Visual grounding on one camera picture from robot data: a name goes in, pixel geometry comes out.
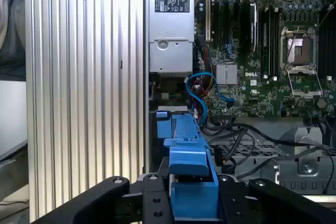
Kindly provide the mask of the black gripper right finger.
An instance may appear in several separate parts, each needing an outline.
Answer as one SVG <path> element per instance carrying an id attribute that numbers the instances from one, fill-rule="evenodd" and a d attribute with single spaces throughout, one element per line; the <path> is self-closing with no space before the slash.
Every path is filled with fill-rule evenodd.
<path id="1" fill-rule="evenodd" d="M 222 223 L 335 223 L 335 211 L 270 180 L 219 175 Z"/>

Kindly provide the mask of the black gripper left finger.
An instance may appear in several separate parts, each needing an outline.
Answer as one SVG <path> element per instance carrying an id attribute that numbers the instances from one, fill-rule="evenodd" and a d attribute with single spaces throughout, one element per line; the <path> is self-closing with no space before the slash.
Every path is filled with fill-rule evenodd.
<path id="1" fill-rule="evenodd" d="M 173 215 L 162 176 L 145 174 L 107 178 L 35 223 L 173 223 Z"/>

